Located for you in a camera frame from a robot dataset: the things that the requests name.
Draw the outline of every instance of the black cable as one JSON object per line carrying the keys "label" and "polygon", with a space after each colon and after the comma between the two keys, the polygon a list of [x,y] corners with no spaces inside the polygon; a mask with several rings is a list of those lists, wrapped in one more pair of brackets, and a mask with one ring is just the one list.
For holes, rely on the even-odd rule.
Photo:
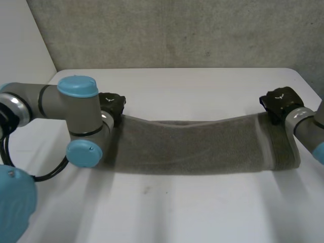
{"label": "black cable", "polygon": [[[5,137],[0,141],[0,155],[4,165],[15,167],[15,165],[13,164],[10,158],[10,153],[9,153],[9,136]],[[59,174],[62,170],[64,170],[64,168],[67,166],[68,163],[69,161],[67,160],[66,157],[64,157],[62,162],[59,163],[59,165],[48,174],[44,176],[32,176],[32,178],[34,179],[35,182],[49,180],[54,176],[56,176],[57,174]]]}

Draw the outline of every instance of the folded towel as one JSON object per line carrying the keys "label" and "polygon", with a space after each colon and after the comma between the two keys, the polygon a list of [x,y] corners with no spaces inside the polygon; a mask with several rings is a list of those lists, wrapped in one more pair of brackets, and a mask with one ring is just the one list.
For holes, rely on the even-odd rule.
{"label": "folded towel", "polygon": [[293,134],[266,113],[219,121],[147,121],[123,116],[100,168],[154,175],[289,170],[300,158]]}

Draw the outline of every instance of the blue end cap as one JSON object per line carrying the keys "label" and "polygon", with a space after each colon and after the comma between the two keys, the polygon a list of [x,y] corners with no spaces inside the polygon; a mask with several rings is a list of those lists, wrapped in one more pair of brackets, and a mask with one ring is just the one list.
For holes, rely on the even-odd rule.
{"label": "blue end cap", "polygon": [[320,143],[313,151],[313,156],[317,159],[322,165],[324,165],[324,142]]}
{"label": "blue end cap", "polygon": [[14,243],[23,235],[36,210],[37,190],[23,170],[0,165],[0,243]]}
{"label": "blue end cap", "polygon": [[88,76],[64,77],[57,84],[57,89],[64,95],[77,98],[89,98],[98,94],[96,81]]}
{"label": "blue end cap", "polygon": [[67,145],[66,158],[75,166],[90,168],[102,158],[102,150],[94,142],[77,139]]}

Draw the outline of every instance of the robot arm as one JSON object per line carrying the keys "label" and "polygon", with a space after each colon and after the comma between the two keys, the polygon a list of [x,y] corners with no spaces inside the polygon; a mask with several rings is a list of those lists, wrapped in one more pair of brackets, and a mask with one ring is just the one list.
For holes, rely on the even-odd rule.
{"label": "robot arm", "polygon": [[120,118],[125,97],[111,95],[109,102],[99,102],[94,79],[70,76],[58,85],[7,84],[0,93],[2,138],[35,118],[66,120],[71,142],[66,157],[78,167],[93,167],[104,156],[107,138]]}
{"label": "robot arm", "polygon": [[[0,90],[1,143],[35,118],[66,120],[71,138],[66,158],[91,168],[105,156],[125,103],[124,96],[98,94],[95,80],[87,76],[65,77],[57,86],[6,84]],[[35,181],[23,170],[0,166],[0,243],[15,243],[27,229],[36,209]]]}
{"label": "robot arm", "polygon": [[290,87],[279,88],[260,97],[271,122],[283,124],[324,165],[324,103],[318,111],[304,107],[304,103]]}

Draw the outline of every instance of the table surface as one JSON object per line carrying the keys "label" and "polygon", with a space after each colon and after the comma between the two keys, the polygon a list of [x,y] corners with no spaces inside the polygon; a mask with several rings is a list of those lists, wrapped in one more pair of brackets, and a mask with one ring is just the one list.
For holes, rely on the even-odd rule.
{"label": "table surface", "polygon": [[[83,69],[101,92],[125,95],[124,113],[148,120],[219,120],[263,112],[259,97],[292,87],[317,110],[319,96],[291,69]],[[18,129],[18,167],[45,174],[64,156],[64,121]],[[38,183],[38,206],[21,243],[324,242],[324,168],[297,142],[300,168],[211,176],[148,176],[68,167]]]}

